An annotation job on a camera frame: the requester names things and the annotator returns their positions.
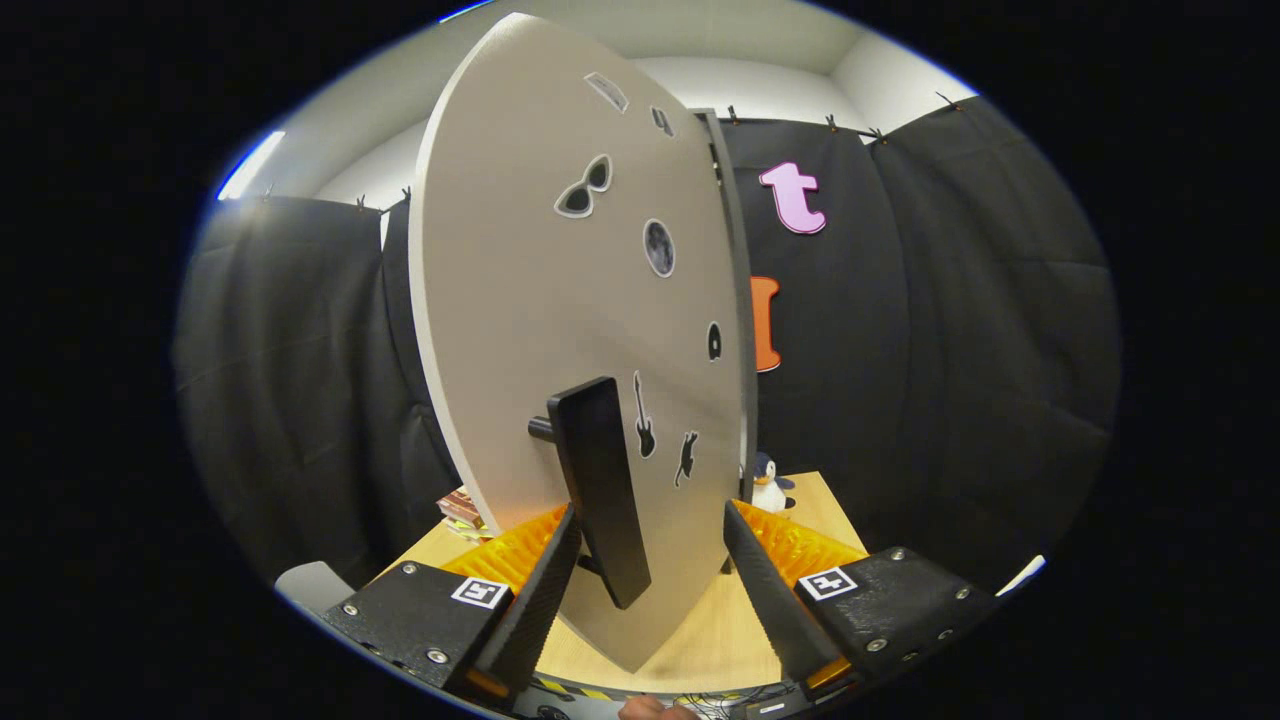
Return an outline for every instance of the white wall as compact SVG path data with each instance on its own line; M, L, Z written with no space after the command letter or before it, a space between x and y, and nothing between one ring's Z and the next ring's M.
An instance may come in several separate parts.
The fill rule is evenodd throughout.
M635 60L646 74L686 108L714 108L727 118L780 118L826 123L836 115L841 127L865 127L849 99L829 77L742 60L716 58L646 58ZM361 195L370 208L399 202L408 187L422 143L426 119L408 127L329 181L316 197L355 202Z
M686 108L714 108L728 117L777 118L844 128L891 132L974 94L968 86L910 50L876 33L859 37L831 77L804 70L719 58L643 58L632 60ZM411 182L426 119L396 135L329 181L321 200L388 208Z
M945 108L946 101L934 92L954 101L977 95L933 63L873 32L854 42L832 79L858 108L865 120L863 129L884 133Z
M686 108L714 108L728 118L774 118L840 127L863 127L849 97L827 76L763 63L721 58L641 58L632 60Z
M316 197L355 202L364 195L365 205L378 209L399 202L404 197L401 188L412 184L413 163L425 131L426 119L413 123L329 181Z

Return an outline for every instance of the wooden table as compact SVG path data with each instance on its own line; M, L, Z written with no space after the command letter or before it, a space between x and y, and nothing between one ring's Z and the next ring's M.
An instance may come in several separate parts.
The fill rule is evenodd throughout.
M787 495L796 500L796 506L782 511L783 518L865 551L820 474L805 473L791 479L796 487ZM412 560L438 568L474 547L440 524L394 565ZM782 679L782 665L736 571L712 580L676 633L637 673L611 662L559 618L547 635L536 671L575 684L654 693L724 692Z

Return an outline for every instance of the yellow and black warning tape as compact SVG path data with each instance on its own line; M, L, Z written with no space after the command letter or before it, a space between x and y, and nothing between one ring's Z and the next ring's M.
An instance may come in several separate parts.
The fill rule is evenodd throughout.
M570 694L579 697L589 697L593 700L604 700L613 702L626 702L632 697L641 694L652 694L660 698L668 698L673 693L652 692L646 693L643 691L622 691L616 688L600 688L600 687L588 687L582 684L572 684L558 678L550 678L547 675L535 674L534 684L545 688L557 694ZM696 693L696 694L680 694L676 696L671 702L677 702L681 705L687 705L692 702L719 702L719 701L735 701L742 700L750 694L750 691L731 691L726 693Z

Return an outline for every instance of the pink letter t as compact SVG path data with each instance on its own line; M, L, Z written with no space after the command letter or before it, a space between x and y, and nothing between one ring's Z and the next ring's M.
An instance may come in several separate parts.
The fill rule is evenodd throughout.
M801 176L795 163L782 163L760 174L760 184L773 188L778 219L794 233L813 234L827 225L827 217L810 213L804 191L818 190L813 176Z

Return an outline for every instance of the orange gripper pad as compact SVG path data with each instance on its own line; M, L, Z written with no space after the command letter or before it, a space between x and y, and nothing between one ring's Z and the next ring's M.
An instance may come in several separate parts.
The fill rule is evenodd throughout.
M518 597L567 509L568 503L564 503L521 523L480 547L463 552L440 569L468 578L506 583L511 585L512 594Z
M788 588L794 589L796 582L805 575L856 562L868 556L867 552L754 505L735 500L733 506L742 514Z

